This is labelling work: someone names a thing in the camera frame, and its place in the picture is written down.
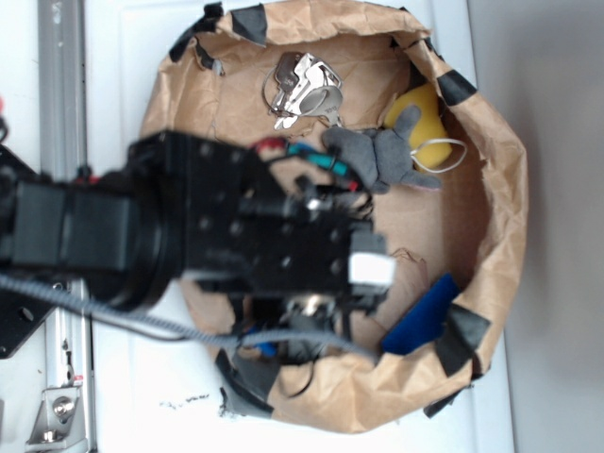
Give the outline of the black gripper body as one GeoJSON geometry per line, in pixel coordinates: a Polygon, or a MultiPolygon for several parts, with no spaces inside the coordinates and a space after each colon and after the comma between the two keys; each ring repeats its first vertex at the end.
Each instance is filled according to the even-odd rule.
{"type": "Polygon", "coordinates": [[[390,287],[348,282],[355,252],[388,255],[371,218],[339,188],[304,176],[287,192],[256,152],[163,131],[133,143],[126,172],[139,213],[133,269],[148,296],[173,279],[257,299],[326,296],[371,311],[390,287]]]}

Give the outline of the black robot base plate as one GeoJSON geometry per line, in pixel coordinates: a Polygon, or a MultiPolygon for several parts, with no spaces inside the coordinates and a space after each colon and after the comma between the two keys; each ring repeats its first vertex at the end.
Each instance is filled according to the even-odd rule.
{"type": "MultiPolygon", "coordinates": [[[[1,276],[68,292],[72,285],[67,277],[51,269],[59,252],[61,204],[53,191],[39,187],[45,180],[8,147],[1,147],[1,276]]],[[[1,358],[13,357],[53,308],[2,283],[1,358]]]]}

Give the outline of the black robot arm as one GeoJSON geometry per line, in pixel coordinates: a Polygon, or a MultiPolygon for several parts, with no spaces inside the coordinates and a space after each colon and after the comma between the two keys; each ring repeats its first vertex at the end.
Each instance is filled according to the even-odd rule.
{"type": "Polygon", "coordinates": [[[370,221],[285,192],[256,152],[164,131],[87,183],[1,171],[1,266],[81,278],[119,310],[175,279],[208,293],[376,300],[395,260],[370,221]]]}

